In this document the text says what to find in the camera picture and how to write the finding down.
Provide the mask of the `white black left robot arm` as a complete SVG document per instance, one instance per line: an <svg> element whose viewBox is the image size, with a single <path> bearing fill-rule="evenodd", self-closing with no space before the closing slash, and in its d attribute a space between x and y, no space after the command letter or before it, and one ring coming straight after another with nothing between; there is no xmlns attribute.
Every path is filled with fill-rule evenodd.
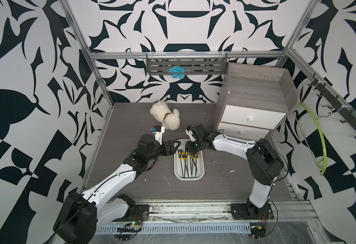
<svg viewBox="0 0 356 244"><path fill-rule="evenodd" d="M135 205L133 199L116 194L149 171L149 161L174 155L181 145L180 141L162 142L161 138L161 133L142 135L137 148L110 176L82 193L71 191L53 226L54 234L68 244L87 244L100 227L129 213Z"/></svg>

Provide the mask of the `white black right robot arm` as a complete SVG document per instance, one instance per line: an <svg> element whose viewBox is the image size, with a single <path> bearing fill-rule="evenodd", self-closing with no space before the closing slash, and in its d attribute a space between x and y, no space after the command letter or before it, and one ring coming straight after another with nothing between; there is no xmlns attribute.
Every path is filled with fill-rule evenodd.
<svg viewBox="0 0 356 244"><path fill-rule="evenodd" d="M231 204L234 219L267 220L272 213L269 195L273 184L284 168L277 151L265 139L247 141L224 135L220 131L207 131L202 124L188 126L190 142L185 149L193 155L204 149L224 151L247 160L254 184L247 202Z"/></svg>

